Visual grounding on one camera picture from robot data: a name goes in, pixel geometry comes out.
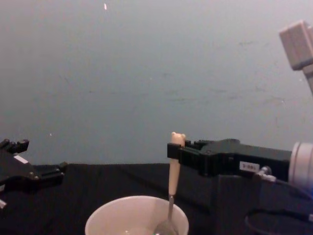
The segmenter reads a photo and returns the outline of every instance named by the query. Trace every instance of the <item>cable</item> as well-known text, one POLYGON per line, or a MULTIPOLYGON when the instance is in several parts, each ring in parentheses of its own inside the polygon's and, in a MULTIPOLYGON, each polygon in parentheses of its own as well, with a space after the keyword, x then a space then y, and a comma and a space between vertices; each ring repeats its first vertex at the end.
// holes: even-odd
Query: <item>cable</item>
MULTIPOLYGON (((303 190, 302 188, 300 188, 296 185, 290 184, 290 183, 282 181, 282 180, 277 180, 275 177, 270 176, 270 175, 258 175, 258 176, 260 176, 261 179, 263 179, 264 181, 276 183, 278 185, 283 185, 283 186, 287 186, 289 188, 295 189, 299 193, 301 193, 301 195, 303 195, 306 198, 313 201, 313 197, 307 191, 303 190)), ((251 231, 255 232, 258 235, 281 235, 281 234, 263 231, 263 230, 258 229, 258 228, 254 227, 253 225, 250 224, 250 222, 249 222, 250 217, 252 217, 253 215, 262 214, 262 213, 263 214, 281 215, 281 216, 285 216, 285 217, 290 217, 290 218, 297 219, 297 220, 300 220, 300 221, 305 222, 305 223, 313 222, 313 214, 298 213, 298 212, 289 211, 289 210, 285 210, 285 209, 281 209, 281 210, 252 209, 252 210, 248 211, 248 213, 245 216, 245 225, 251 231)))
POLYGON ((278 215, 278 216, 281 215, 281 216, 297 219, 302 222, 310 223, 310 219, 309 219, 310 214, 297 213, 297 212, 289 211, 285 209, 281 209, 281 210, 252 209, 245 216, 245 224, 250 230, 252 230, 253 232, 259 235, 281 235, 281 234, 267 232, 251 225, 249 222, 249 218, 256 214, 269 214, 269 215, 278 215))
POLYGON ((285 181, 282 181, 282 180, 277 180, 275 181, 277 184, 279 185, 284 185, 284 186, 287 186, 289 188, 292 188, 292 189, 295 189, 297 190, 298 192, 300 192, 303 196, 305 196, 306 198, 308 198, 309 200, 312 200, 313 201, 313 197, 310 193, 308 193, 307 191, 303 190, 302 188, 296 186, 296 185, 293 185, 291 183, 288 183, 288 182, 285 182, 285 181))

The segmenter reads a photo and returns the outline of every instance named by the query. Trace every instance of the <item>spoon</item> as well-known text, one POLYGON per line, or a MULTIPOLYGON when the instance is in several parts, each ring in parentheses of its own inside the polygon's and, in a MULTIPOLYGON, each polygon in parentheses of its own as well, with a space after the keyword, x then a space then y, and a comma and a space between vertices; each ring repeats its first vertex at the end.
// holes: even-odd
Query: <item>spoon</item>
MULTIPOLYGON (((186 136, 184 134, 178 134, 172 132, 172 140, 171 143, 180 144, 181 146, 185 146, 186 136)), ((169 193, 169 208, 168 208, 168 216, 167 219, 163 222, 159 223, 156 229, 153 232, 153 235, 179 235, 177 228, 172 222, 172 214, 174 207, 174 195, 177 191, 178 179, 179 179, 179 170, 180 164, 177 159, 170 160, 170 177, 169 177, 169 185, 168 185, 168 193, 169 193)))
POLYGON ((178 235, 177 228, 172 222, 172 213, 174 206, 174 196, 169 195, 169 208, 167 219, 159 223, 153 232, 153 235, 178 235))

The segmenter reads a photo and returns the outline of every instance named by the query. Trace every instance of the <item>label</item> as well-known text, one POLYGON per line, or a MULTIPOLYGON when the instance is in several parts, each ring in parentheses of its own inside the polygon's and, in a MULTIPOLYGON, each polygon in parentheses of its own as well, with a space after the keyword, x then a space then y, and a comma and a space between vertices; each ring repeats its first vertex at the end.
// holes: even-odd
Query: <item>label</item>
POLYGON ((22 157, 19 156, 19 155, 14 156, 14 158, 15 158, 16 160, 19 160, 21 163, 24 163, 24 164, 28 163, 27 160, 25 160, 24 158, 22 158, 22 157))
POLYGON ((249 172, 259 172, 260 165, 256 163, 247 163, 247 162, 240 162, 239 169, 249 172))

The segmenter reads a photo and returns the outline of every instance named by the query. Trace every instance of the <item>gray wall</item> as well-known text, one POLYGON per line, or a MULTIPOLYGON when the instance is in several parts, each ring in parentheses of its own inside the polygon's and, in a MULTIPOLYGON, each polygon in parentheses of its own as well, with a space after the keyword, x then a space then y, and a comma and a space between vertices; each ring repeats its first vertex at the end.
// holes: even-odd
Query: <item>gray wall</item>
POLYGON ((291 150, 313 99, 278 30, 309 0, 2 0, 0 138, 36 164, 167 162, 172 131, 291 150))

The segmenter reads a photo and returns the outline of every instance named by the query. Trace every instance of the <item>white bowl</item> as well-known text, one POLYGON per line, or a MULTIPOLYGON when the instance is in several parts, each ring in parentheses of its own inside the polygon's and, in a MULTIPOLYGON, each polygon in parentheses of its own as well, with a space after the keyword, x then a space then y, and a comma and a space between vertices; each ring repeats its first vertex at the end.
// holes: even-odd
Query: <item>white bowl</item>
MULTIPOLYGON (((167 218, 169 202, 157 197, 124 197, 98 208, 88 219, 86 235, 152 235, 158 223, 167 218)), ((172 221, 179 235, 187 235, 189 223, 176 205, 172 221)))

